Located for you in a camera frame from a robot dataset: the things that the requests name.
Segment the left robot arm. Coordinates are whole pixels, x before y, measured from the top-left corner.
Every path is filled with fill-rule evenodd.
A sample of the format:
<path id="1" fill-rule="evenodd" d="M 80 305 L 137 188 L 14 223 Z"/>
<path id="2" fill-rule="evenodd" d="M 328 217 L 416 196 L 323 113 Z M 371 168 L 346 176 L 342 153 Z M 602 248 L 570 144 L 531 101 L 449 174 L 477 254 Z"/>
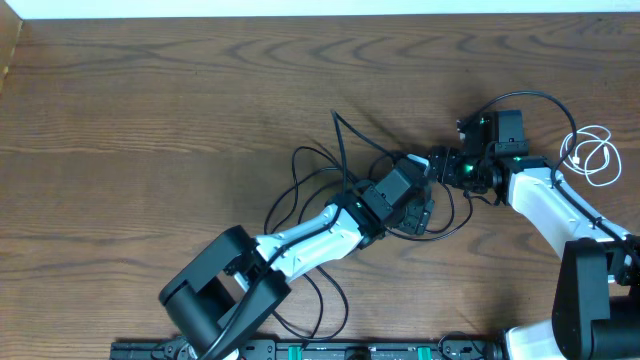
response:
<path id="1" fill-rule="evenodd" d="M 168 282 L 159 301 L 197 358 L 224 359 L 300 276 L 370 246 L 392 228 L 423 233 L 431 170 L 429 160 L 406 155 L 381 180 L 336 194 L 319 215 L 292 228 L 251 236 L 231 227 Z"/>

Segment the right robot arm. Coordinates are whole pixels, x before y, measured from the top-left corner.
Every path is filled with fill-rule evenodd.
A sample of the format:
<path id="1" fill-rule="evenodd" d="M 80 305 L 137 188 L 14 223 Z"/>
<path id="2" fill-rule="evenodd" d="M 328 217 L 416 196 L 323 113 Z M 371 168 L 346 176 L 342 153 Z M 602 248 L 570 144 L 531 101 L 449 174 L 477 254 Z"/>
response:
<path id="1" fill-rule="evenodd" d="M 638 237 L 590 206 L 547 158 L 530 154 L 520 111 L 484 112 L 457 131 L 460 148 L 431 150 L 436 179 L 470 196 L 494 191 L 561 260 L 550 319 L 505 331 L 488 357 L 638 357 Z"/>

